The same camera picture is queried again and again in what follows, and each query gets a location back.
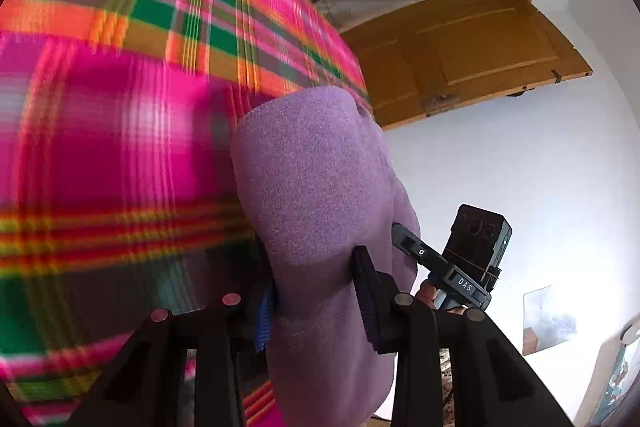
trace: purple foam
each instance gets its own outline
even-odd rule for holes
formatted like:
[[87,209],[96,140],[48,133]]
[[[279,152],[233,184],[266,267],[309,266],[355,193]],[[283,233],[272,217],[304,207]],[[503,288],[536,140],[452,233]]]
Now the purple foam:
[[346,91],[317,87],[248,113],[231,154],[278,290],[267,356],[286,425],[356,427],[386,398],[394,359],[367,342],[351,251],[366,245],[402,291],[417,271],[391,244],[393,221],[420,230],[382,131]]

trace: black camera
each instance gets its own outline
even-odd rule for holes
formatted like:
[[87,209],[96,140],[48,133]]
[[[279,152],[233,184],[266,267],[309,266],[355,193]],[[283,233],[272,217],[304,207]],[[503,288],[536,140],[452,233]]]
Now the black camera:
[[509,244],[511,226],[504,216],[463,204],[451,225],[451,236],[439,254],[400,223],[391,227],[393,244],[430,270],[439,290],[439,309],[465,305],[485,310],[500,277],[498,264]]

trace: poster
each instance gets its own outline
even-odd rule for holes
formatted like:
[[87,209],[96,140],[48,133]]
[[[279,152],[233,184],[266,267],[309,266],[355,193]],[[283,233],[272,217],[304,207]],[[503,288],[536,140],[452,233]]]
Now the poster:
[[523,355],[574,338],[577,334],[577,321],[572,313],[574,298],[566,288],[557,286],[547,286],[524,295]]
[[620,406],[640,373],[640,339],[631,344],[620,343],[611,377],[591,418],[590,427],[599,427]]

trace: screw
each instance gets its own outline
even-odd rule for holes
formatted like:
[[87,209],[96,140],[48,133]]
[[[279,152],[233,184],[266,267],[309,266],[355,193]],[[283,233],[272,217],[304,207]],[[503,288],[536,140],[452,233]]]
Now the screw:
[[228,293],[222,298],[222,303],[225,306],[236,306],[240,303],[242,297],[238,293]]
[[158,308],[151,312],[150,317],[153,322],[163,322],[169,318],[169,310]]
[[409,293],[399,293],[394,297],[394,301],[398,306],[411,306],[414,303],[414,298]]
[[482,310],[479,310],[478,308],[469,309],[468,311],[466,311],[466,316],[470,321],[473,322],[482,322],[486,317],[486,315],[484,315],[484,312]]

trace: hand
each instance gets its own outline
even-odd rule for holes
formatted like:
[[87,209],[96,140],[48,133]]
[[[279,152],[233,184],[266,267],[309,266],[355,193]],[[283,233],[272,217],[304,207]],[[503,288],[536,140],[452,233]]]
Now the hand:
[[[436,290],[436,286],[425,279],[424,281],[422,281],[418,293],[415,294],[415,298],[417,298],[418,301],[424,302],[429,308],[434,310],[436,309],[436,305],[433,303],[433,301],[436,298],[437,293],[438,290]],[[462,315],[464,312],[465,308],[462,307],[449,310],[449,313],[455,313],[456,315]]]

